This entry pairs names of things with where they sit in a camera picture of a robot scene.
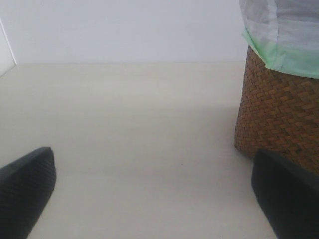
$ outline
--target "wicker texture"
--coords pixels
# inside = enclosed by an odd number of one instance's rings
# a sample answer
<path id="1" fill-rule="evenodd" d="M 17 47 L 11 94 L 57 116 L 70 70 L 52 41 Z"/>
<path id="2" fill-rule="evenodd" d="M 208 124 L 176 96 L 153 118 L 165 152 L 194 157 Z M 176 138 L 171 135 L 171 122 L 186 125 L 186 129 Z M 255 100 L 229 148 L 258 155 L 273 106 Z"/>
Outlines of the wicker texture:
<path id="1" fill-rule="evenodd" d="M 235 146 L 264 148 L 319 175 L 319 80 L 265 68 L 249 48 Z"/>

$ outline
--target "white floor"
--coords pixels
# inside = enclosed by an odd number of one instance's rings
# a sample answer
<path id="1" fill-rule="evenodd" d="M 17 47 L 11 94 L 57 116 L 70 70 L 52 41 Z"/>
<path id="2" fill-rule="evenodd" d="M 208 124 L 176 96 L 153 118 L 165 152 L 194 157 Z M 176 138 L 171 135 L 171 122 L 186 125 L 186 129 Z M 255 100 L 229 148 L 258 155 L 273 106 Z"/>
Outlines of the white floor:
<path id="1" fill-rule="evenodd" d="M 0 164 L 51 146 L 30 239 L 274 239 L 233 148 L 244 64 L 24 65 L 0 78 Z"/>

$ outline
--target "woven basket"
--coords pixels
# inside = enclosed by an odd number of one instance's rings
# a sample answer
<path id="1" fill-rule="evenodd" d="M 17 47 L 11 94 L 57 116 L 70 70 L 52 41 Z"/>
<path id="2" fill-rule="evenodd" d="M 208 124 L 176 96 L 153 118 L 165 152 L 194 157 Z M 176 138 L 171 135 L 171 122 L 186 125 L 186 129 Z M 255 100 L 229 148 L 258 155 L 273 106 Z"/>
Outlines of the woven basket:
<path id="1" fill-rule="evenodd" d="M 269 70 L 249 48 L 235 146 L 250 157 L 277 152 L 319 175 L 319 80 Z"/>

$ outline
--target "white plastic bag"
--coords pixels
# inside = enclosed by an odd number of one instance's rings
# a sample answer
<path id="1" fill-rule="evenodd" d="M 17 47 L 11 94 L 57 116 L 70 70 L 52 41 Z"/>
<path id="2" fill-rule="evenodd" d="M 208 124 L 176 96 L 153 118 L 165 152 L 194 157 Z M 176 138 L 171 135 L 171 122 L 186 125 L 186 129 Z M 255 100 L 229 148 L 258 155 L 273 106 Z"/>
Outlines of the white plastic bag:
<path id="1" fill-rule="evenodd" d="M 319 79 L 319 0 L 240 0 L 249 45 L 266 67 Z"/>

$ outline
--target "white wall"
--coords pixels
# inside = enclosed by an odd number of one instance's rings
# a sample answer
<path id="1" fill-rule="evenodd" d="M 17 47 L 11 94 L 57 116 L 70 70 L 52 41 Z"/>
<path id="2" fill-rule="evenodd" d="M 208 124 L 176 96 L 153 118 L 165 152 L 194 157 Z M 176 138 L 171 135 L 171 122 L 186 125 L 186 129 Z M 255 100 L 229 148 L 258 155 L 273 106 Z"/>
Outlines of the white wall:
<path id="1" fill-rule="evenodd" d="M 15 65 L 0 22 L 0 76 Z"/>
<path id="2" fill-rule="evenodd" d="M 0 0 L 17 63 L 239 61 L 238 0 Z"/>

